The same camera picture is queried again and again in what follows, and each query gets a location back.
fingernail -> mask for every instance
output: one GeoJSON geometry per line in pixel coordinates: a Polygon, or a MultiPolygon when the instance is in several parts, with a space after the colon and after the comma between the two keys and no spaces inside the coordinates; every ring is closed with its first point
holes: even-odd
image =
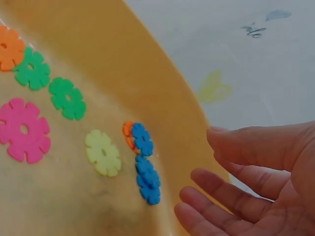
{"type": "Polygon", "coordinates": [[[227,131],[227,129],[223,128],[223,127],[217,127],[217,126],[211,126],[209,128],[210,131],[213,131],[213,132],[224,132],[224,131],[227,131]]]}

yellow plastic tray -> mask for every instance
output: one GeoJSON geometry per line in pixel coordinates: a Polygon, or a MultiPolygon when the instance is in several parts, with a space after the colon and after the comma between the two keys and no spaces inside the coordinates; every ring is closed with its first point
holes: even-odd
{"type": "Polygon", "coordinates": [[[0,146],[1,236],[185,235],[173,214],[178,192],[193,184],[195,167],[224,179],[206,141],[208,126],[171,61],[120,0],[8,0],[4,24],[45,56],[52,78],[69,78],[87,103],[81,121],[56,111],[47,87],[30,91],[12,72],[0,73],[0,102],[22,97],[50,123],[52,147],[38,164],[19,163],[0,146]],[[126,120],[151,132],[151,158],[162,180],[161,203],[148,206],[136,184],[135,155],[125,143],[126,120]],[[106,132],[119,148],[122,169],[102,177],[86,159],[84,138],[106,132]]]}

orange flower toy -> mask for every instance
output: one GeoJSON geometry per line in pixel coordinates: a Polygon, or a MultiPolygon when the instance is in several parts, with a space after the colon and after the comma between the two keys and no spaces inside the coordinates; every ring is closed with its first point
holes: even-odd
{"type": "Polygon", "coordinates": [[[9,71],[24,59],[25,43],[14,29],[0,26],[0,70],[9,71]]]}

flower-shaped building block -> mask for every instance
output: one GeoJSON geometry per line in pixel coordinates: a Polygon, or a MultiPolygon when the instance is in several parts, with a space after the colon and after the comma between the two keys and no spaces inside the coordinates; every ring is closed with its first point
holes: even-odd
{"type": "Polygon", "coordinates": [[[131,130],[134,137],[134,144],[143,156],[152,156],[153,154],[153,142],[151,141],[151,135],[146,130],[143,124],[135,123],[131,130]]]}
{"type": "Polygon", "coordinates": [[[113,177],[121,168],[119,151],[107,134],[92,130],[85,138],[87,158],[95,164],[95,169],[103,176],[113,177]]]}
{"type": "Polygon", "coordinates": [[[22,98],[13,98],[0,108],[0,142],[10,142],[8,153],[22,162],[26,153],[28,163],[36,163],[50,149],[51,141],[46,134],[50,128],[45,118],[38,118],[40,110],[33,103],[24,104],[22,98]],[[24,134],[21,126],[27,127],[24,134]]]}
{"type": "Polygon", "coordinates": [[[150,188],[158,188],[161,186],[158,173],[148,159],[138,155],[136,157],[136,169],[138,174],[150,188]]]}
{"type": "Polygon", "coordinates": [[[0,26],[0,70],[12,70],[24,58],[25,43],[14,29],[0,26]]]}
{"type": "Polygon", "coordinates": [[[137,175],[137,183],[140,187],[141,196],[147,200],[148,204],[156,205],[160,203],[160,190],[159,188],[150,188],[141,175],[137,175]]]}
{"type": "Polygon", "coordinates": [[[139,154],[140,150],[136,148],[136,145],[134,144],[134,137],[132,136],[131,133],[133,124],[134,124],[133,121],[126,121],[123,125],[123,134],[126,138],[128,146],[133,150],[134,153],[139,154]]]}
{"type": "Polygon", "coordinates": [[[67,119],[80,120],[86,111],[86,103],[78,88],[73,83],[62,77],[55,78],[49,85],[49,92],[52,94],[51,101],[57,110],[62,109],[63,116],[67,119]]]}
{"type": "Polygon", "coordinates": [[[15,79],[23,86],[29,84],[31,90],[47,86],[50,82],[50,68],[43,62],[44,57],[39,52],[33,53],[32,48],[27,47],[24,60],[12,70],[17,72],[15,79]]]}

blue mark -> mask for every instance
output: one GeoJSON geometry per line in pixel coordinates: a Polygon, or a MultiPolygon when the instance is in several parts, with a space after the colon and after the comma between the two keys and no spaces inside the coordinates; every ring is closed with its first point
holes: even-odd
{"type": "Polygon", "coordinates": [[[269,12],[266,15],[266,21],[271,21],[271,20],[281,19],[281,18],[287,18],[291,15],[292,15],[292,13],[289,11],[275,10],[275,11],[269,12]]]}

